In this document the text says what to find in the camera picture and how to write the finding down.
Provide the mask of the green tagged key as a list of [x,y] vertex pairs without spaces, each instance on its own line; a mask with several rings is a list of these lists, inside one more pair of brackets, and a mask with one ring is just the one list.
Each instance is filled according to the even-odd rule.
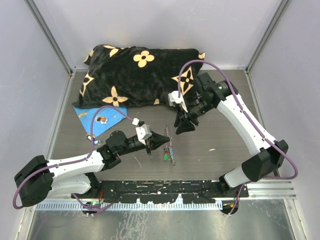
[[165,155],[163,156],[163,160],[164,160],[164,161],[168,161],[168,160],[169,160],[169,156],[168,156],[167,154],[165,154]]

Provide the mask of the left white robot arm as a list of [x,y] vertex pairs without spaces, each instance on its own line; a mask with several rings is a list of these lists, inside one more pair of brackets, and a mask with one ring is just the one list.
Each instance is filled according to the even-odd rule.
[[87,154],[64,159],[37,155],[14,176],[17,189],[12,205],[17,210],[31,207],[59,193],[95,198],[100,193],[100,185],[94,173],[114,168],[121,163],[120,156],[141,150],[151,154],[169,141],[168,136],[154,131],[126,137],[124,132],[116,130],[104,145]]

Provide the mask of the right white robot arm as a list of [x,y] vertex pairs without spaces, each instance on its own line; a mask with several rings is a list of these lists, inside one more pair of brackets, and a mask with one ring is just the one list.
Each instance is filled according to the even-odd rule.
[[193,85],[197,96],[191,104],[186,104],[177,90],[168,94],[170,106],[177,108],[176,134],[194,131],[199,124],[198,117],[218,109],[239,133],[251,154],[239,167],[219,177],[218,187],[223,196],[231,197],[240,185],[257,182],[282,166],[288,144],[285,140],[277,141],[263,128],[232,84],[226,80],[215,82],[208,73],[202,73]]

